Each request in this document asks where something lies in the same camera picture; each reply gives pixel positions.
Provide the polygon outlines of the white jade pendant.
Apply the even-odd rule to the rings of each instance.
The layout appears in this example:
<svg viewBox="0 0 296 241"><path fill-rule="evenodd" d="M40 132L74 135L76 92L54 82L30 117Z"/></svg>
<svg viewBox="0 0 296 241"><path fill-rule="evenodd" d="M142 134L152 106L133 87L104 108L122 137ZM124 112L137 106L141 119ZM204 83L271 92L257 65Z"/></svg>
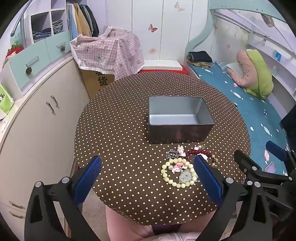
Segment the white jade pendant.
<svg viewBox="0 0 296 241"><path fill-rule="evenodd" d="M186 170L179 175L179 183L186 184L191 180L192 180L192 173L189 170Z"/></svg>

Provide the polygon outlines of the blue bed sheet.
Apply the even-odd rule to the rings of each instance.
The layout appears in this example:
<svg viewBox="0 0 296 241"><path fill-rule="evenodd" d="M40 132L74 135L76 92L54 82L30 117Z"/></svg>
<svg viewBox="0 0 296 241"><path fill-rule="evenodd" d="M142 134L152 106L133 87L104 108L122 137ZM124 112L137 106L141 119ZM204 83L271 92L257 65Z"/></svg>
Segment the blue bed sheet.
<svg viewBox="0 0 296 241"><path fill-rule="evenodd" d="M269 100L262 100L246 93L241 87L234 86L234 81L217 63L210 68L190 65L190 69L204 82L223 93L238 109L250 138L250 157L264 171L287 175L284 162L265 148L272 141L286 149L287 138L280 127L281 118Z"/></svg>

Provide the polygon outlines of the white cubby shelf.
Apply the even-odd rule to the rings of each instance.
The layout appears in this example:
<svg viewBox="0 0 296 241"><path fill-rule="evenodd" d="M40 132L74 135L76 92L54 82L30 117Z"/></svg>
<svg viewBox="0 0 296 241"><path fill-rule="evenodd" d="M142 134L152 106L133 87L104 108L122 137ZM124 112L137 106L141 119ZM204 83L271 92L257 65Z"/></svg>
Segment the white cubby shelf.
<svg viewBox="0 0 296 241"><path fill-rule="evenodd" d="M69 30L66 1L28 1L23 16L26 45L34 44L33 33L50 28L50 37Z"/></svg>

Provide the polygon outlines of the beige cabinet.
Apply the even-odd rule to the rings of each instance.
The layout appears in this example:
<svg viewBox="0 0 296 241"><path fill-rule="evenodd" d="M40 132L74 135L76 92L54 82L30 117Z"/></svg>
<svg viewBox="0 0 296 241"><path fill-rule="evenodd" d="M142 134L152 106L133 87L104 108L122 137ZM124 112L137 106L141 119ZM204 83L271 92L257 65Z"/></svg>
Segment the beige cabinet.
<svg viewBox="0 0 296 241"><path fill-rule="evenodd" d="M89 101L72 58L54 67L16 102L1 133L1 215L20 240L37 181L59 182L74 162L79 116Z"/></svg>

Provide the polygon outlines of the white wardrobe doors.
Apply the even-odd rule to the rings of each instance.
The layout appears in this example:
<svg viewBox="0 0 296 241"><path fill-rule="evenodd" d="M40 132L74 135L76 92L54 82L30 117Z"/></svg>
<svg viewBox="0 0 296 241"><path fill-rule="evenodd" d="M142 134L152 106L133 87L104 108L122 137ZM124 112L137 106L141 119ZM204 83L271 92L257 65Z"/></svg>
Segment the white wardrobe doors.
<svg viewBox="0 0 296 241"><path fill-rule="evenodd" d="M106 1L107 24L133 32L145 60L184 62L188 43L206 25L208 1Z"/></svg>

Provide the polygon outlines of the brown cardboard box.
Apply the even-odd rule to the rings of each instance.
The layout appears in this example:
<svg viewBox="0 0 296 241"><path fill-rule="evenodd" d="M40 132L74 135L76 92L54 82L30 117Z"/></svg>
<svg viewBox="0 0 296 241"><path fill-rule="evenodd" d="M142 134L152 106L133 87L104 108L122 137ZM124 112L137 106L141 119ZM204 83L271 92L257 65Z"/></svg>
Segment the brown cardboard box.
<svg viewBox="0 0 296 241"><path fill-rule="evenodd" d="M114 75L101 74L100 72L81 70L82 79L89 98L94 97L97 92L114 82Z"/></svg>

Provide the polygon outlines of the brown polka dot tablecloth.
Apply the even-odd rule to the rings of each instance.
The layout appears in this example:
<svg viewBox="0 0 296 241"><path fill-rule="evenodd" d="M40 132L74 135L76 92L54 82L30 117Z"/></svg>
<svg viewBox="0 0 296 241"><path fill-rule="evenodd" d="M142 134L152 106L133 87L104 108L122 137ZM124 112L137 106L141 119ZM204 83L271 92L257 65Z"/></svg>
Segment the brown polka dot tablecloth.
<svg viewBox="0 0 296 241"><path fill-rule="evenodd" d="M144 72L116 80L83 109L75 133L75 160L86 166L100 156L102 170L93 184L109 208L142 225L179 224L216 210L203 185L177 188L161 175L165 154L177 144L148 141L148 100L152 95L198 96L215 125L202 145L216 158L216 168L242 182L236 150L250 153L246 124L236 106L219 90L188 75Z"/></svg>

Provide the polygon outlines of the pink body pillow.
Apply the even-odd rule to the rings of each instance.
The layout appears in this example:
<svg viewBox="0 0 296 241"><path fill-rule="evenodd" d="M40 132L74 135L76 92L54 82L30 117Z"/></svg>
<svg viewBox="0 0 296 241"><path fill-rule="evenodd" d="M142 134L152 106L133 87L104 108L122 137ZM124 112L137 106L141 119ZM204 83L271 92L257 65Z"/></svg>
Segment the pink body pillow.
<svg viewBox="0 0 296 241"><path fill-rule="evenodd" d="M240 87L249 88L255 85L258 82L257 71L246 51L238 52L237 62L241 67L243 76L238 75L232 69L228 68L227 73L230 77Z"/></svg>

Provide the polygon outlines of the folded dark clothes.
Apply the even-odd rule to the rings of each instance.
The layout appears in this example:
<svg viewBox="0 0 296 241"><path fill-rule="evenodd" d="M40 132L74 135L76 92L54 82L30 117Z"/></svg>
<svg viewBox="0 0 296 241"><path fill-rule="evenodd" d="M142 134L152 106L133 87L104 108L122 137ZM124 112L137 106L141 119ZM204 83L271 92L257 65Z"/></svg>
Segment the folded dark clothes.
<svg viewBox="0 0 296 241"><path fill-rule="evenodd" d="M197 51L187 54L187 63L196 67L210 68L213 60L206 51Z"/></svg>

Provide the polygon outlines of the white board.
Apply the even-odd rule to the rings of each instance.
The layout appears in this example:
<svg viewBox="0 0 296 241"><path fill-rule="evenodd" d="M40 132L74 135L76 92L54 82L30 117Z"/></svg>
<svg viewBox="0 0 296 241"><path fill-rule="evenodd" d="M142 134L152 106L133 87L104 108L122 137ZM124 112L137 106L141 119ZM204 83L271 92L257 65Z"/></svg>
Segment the white board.
<svg viewBox="0 0 296 241"><path fill-rule="evenodd" d="M181 71L182 65L176 60L145 60L143 70L175 70Z"/></svg>

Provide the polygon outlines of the silver metal tin box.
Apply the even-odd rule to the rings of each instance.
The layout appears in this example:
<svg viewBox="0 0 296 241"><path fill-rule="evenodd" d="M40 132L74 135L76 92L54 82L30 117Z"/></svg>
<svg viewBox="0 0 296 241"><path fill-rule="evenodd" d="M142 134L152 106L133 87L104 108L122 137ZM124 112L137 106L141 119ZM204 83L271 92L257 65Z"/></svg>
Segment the silver metal tin box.
<svg viewBox="0 0 296 241"><path fill-rule="evenodd" d="M201 97L155 95L148 100L151 144L203 142L215 125Z"/></svg>

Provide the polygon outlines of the green blanket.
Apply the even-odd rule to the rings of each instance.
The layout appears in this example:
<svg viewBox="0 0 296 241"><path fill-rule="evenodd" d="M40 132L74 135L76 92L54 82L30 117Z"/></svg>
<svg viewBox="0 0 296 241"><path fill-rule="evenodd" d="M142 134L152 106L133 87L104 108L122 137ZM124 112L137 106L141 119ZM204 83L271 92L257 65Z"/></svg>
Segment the green blanket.
<svg viewBox="0 0 296 241"><path fill-rule="evenodd" d="M244 91L260 99L267 99L273 90L273 78L271 71L263 57L257 50L247 49L246 53L255 67L257 83L251 87L243 88Z"/></svg>

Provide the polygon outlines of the teal drawer unit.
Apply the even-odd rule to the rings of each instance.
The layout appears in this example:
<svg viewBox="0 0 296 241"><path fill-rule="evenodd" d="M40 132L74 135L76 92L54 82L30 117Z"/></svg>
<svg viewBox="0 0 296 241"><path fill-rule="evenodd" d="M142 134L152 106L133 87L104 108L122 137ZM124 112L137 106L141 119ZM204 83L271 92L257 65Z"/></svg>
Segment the teal drawer unit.
<svg viewBox="0 0 296 241"><path fill-rule="evenodd" d="M37 74L70 52L69 31L58 33L25 48L9 60L10 67L20 90Z"/></svg>

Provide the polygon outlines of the silver chain jewelry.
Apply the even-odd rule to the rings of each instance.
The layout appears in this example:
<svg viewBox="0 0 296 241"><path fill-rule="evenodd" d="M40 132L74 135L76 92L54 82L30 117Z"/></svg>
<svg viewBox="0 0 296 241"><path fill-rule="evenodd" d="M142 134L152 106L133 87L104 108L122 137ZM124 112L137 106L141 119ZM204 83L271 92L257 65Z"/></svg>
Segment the silver chain jewelry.
<svg viewBox="0 0 296 241"><path fill-rule="evenodd" d="M179 156L180 155L179 155L179 153L178 153L178 151L176 149L170 149L165 154L166 160L177 159L177 158L179 158Z"/></svg>

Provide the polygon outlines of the pink checkered cloth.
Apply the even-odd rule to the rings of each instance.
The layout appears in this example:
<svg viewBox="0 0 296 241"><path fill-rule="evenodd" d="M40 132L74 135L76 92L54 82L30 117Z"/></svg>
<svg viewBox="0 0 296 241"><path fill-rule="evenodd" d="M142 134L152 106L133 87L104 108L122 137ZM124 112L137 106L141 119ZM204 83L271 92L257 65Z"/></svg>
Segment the pink checkered cloth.
<svg viewBox="0 0 296 241"><path fill-rule="evenodd" d="M70 42L70 48L81 70L110 74L115 80L144 67L139 38L125 29L108 26L99 37L79 35Z"/></svg>

